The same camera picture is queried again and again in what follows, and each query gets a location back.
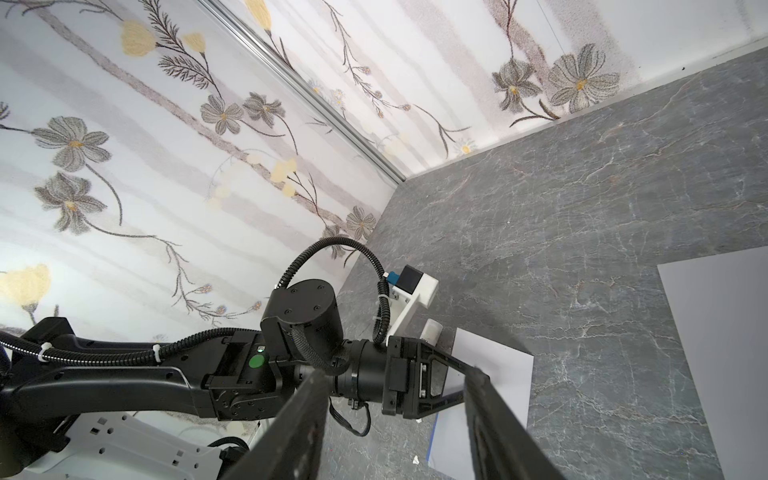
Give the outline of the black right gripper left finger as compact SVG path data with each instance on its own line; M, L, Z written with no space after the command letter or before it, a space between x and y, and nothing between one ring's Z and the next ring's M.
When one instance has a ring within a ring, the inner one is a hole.
M315 479L318 476L330 388L315 371L275 413L266 434L223 475L225 479Z

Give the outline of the blue bordered letter paper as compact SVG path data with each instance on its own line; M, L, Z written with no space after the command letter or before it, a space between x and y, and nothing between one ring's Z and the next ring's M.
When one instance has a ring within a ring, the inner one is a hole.
M497 340L458 328L445 394L464 401L436 415L427 465L450 479L474 479L473 459L503 447L527 426L534 356L517 340Z

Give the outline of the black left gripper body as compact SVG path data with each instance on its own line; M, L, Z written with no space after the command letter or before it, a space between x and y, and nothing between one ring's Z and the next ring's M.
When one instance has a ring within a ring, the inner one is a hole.
M415 338L392 336L388 340L384 387L382 395L382 414L413 418L413 407L418 397L432 393L432 384L428 383L429 345Z

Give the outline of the grey paper envelope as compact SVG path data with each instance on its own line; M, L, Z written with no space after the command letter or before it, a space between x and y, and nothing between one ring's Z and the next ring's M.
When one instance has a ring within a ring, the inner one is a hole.
M658 271L724 477L766 478L766 248Z

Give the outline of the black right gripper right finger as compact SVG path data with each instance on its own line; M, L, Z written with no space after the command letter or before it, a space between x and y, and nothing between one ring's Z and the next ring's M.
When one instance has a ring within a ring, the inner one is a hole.
M464 405L477 479L564 478L518 421L489 377L466 381Z

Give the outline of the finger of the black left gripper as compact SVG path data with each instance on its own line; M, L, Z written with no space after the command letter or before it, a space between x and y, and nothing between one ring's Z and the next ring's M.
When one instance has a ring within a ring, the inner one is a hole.
M464 392L457 391L448 395L418 397L413 407L413 418L422 419L464 402Z
M457 375L456 382L458 384L465 384L471 378L488 379L488 375L480 368L445 353L436 346L429 346L429 348L431 349L428 354L429 384L436 384L439 379L447 383L452 372Z

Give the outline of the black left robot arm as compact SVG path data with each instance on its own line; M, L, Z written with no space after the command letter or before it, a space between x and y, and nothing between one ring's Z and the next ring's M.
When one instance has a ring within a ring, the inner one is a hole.
M459 405L430 393L434 363L467 365L418 338L348 340L335 292L310 279L275 289L257 330L215 328L171 343L75 335L63 317L1 336L1 473L70 444L85 413L169 411L217 420L274 418L313 372L354 408L419 419Z

